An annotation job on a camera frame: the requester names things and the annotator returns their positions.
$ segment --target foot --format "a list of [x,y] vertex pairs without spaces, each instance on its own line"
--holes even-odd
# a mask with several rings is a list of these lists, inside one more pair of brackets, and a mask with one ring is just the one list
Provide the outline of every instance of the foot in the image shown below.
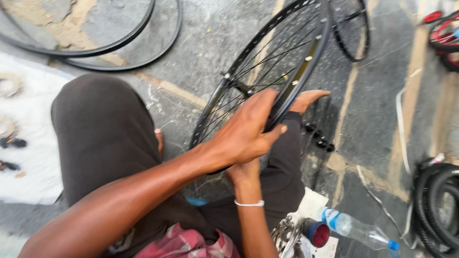
[[161,129],[155,129],[155,136],[158,140],[159,156],[162,157],[162,152],[164,151],[164,134],[162,133]]
[[302,92],[293,105],[290,107],[289,111],[300,113],[301,115],[304,114],[308,106],[314,103],[316,100],[323,96],[330,95],[329,91],[326,90],[307,90]]

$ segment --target bracelet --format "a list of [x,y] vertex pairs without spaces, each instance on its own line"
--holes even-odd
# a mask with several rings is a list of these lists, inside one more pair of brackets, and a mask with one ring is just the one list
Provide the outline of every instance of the bracelet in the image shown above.
[[240,204],[236,201],[236,199],[234,199],[234,203],[236,205],[239,205],[239,206],[256,206],[256,207],[263,207],[264,206],[264,201],[263,200],[260,200],[258,201],[257,203],[255,204]]

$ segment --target bottle cap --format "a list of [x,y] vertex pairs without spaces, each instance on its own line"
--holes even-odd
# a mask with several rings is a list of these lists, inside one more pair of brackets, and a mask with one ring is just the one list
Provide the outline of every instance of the bottle cap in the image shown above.
[[389,240],[387,247],[389,247],[391,250],[398,251],[398,244],[395,241]]

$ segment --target brown pants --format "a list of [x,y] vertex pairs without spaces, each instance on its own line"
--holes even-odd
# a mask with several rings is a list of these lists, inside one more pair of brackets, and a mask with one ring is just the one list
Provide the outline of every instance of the brown pants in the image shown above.
[[[95,189],[160,164],[158,142],[145,104],[124,81],[85,75],[66,84],[53,102],[51,116],[59,143],[64,196],[69,206]],[[273,145],[261,174],[268,227],[294,212],[304,195],[300,171],[301,116],[290,112],[288,130]],[[195,208],[175,194],[135,226],[128,250],[103,256],[133,257],[166,229],[180,222],[216,241],[215,228],[227,234],[242,253],[234,196]]]

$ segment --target red plaid shirt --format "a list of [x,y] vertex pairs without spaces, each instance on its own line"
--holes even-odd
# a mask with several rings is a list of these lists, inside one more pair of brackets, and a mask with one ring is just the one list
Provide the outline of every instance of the red plaid shirt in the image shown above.
[[233,241],[217,230],[217,242],[207,246],[196,230],[183,230],[177,223],[166,234],[146,246],[135,258],[240,258]]

